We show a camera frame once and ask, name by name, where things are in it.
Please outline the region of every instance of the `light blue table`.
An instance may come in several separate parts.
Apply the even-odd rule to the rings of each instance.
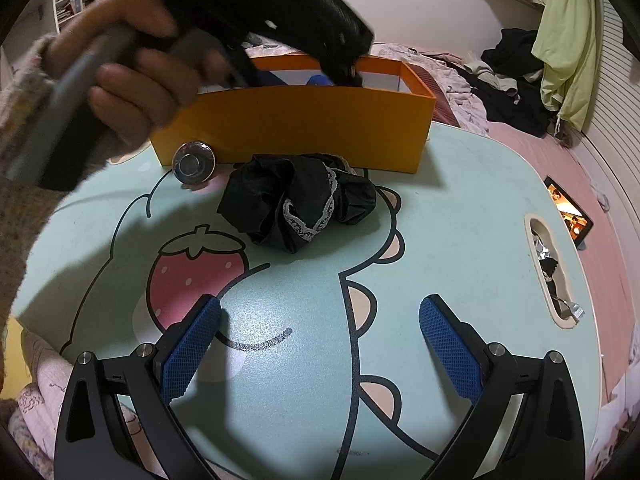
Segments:
[[[251,245],[217,215],[224,174],[206,190],[181,189],[148,149],[60,206],[15,315],[70,360],[116,356],[224,289],[223,336],[172,403],[207,458],[242,478],[418,480],[469,407],[420,334],[420,301],[437,293],[487,342],[564,354],[588,451],[600,405],[590,295],[532,167],[498,142],[434,123],[417,174],[369,176],[380,186],[375,211],[290,255]],[[551,228],[586,311],[570,330],[546,307],[527,214]],[[500,455],[512,404],[485,467]]]

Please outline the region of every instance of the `corrugated white panel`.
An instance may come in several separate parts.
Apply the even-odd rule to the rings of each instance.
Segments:
[[[640,229],[640,62],[622,38],[622,20],[611,3],[602,0],[599,78],[584,133],[620,184],[618,192]]]

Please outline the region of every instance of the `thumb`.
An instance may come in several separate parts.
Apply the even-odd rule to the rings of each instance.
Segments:
[[[158,38],[178,33],[178,24],[162,0],[98,0],[49,45],[43,60],[45,72],[60,78],[97,35],[117,22],[127,22]]]

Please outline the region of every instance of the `blue gripper pad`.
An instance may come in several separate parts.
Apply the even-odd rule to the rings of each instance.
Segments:
[[[165,404],[184,395],[220,327],[220,301],[212,297],[162,364],[160,396]]]
[[[429,298],[420,304],[420,330],[424,339],[436,352],[458,395],[478,402],[482,393],[480,366],[471,355],[447,318]]]

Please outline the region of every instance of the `silver round object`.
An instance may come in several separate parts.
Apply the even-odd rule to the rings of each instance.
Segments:
[[[504,355],[506,350],[500,343],[489,343],[489,352],[500,357],[501,355]]]
[[[213,176],[216,155],[205,142],[185,142],[174,153],[172,163],[175,177],[183,184],[202,184]]]
[[[142,345],[138,345],[136,348],[136,355],[138,357],[147,357],[151,355],[154,351],[154,346],[151,343],[142,343]]]
[[[562,354],[560,352],[556,352],[555,350],[553,350],[552,352],[549,352],[549,359],[551,359],[557,365],[559,365],[562,361],[564,361]]]
[[[91,352],[82,352],[79,356],[78,356],[78,362],[81,365],[85,365],[87,364],[92,358],[94,357],[94,355]]]

